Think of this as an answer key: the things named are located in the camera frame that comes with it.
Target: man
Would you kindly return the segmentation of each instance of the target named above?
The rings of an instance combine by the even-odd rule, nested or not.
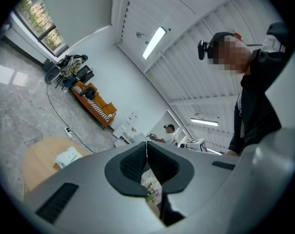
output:
[[[153,136],[150,137],[151,140],[157,141],[157,142],[161,142],[161,143],[166,143],[169,145],[175,145],[176,144],[176,138],[175,138],[175,127],[172,124],[166,125],[164,126],[165,128],[165,133],[166,136],[165,138],[159,139],[159,138],[155,138]]]
[[[234,135],[226,155],[239,156],[268,133],[281,127],[265,91],[283,70],[295,47],[282,22],[270,25],[261,47],[251,51],[239,34],[216,33],[211,42],[200,41],[199,58],[207,52],[208,60],[219,69],[243,74],[242,94],[234,110]]]

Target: black shirt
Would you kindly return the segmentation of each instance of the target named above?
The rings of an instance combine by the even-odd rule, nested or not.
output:
[[[270,25],[267,35],[286,47],[286,51],[264,52],[260,49],[252,53],[249,76],[241,80],[241,116],[236,103],[234,109],[234,135],[229,150],[240,154],[250,144],[256,144],[268,133],[281,128],[277,115],[265,91],[283,70],[294,50],[284,23]],[[245,138],[240,137],[241,121],[244,123]]]

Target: ceiling panel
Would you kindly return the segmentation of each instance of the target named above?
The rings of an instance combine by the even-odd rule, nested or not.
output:
[[[267,0],[213,0],[214,7],[210,1],[129,0],[119,46],[169,104],[213,98],[199,104],[183,101],[170,105],[193,137],[204,137],[209,148],[225,152],[234,132],[232,101],[242,91],[242,76],[199,61],[197,44],[200,40],[210,41],[219,31],[237,32],[246,43],[262,44],[269,24],[281,19]],[[145,41],[159,26],[171,31],[144,60]],[[144,36],[139,39],[136,32]],[[190,121],[192,117],[218,121],[219,126],[196,124]]]

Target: desk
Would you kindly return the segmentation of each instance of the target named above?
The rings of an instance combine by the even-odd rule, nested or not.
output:
[[[33,190],[61,170],[55,164],[56,157],[70,146],[75,147],[82,156],[90,155],[71,140],[58,136],[46,138],[30,147],[22,164],[22,174],[27,190]]]

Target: ceiling light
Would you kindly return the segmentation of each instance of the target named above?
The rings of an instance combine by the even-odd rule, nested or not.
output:
[[[209,120],[203,120],[203,119],[194,119],[191,118],[192,122],[200,123],[200,124],[205,124],[205,125],[210,125],[210,126],[219,126],[219,124],[216,121],[209,121]]]
[[[214,150],[211,150],[211,149],[209,149],[209,148],[206,148],[208,151],[211,151],[211,152],[213,152],[213,153],[215,153],[215,154],[219,154],[219,155],[222,155],[221,153],[219,153],[219,152],[216,152],[216,151],[214,151]]]
[[[152,53],[156,45],[160,42],[165,34],[166,30],[163,27],[159,27],[142,55],[145,60],[148,59],[149,55]]]

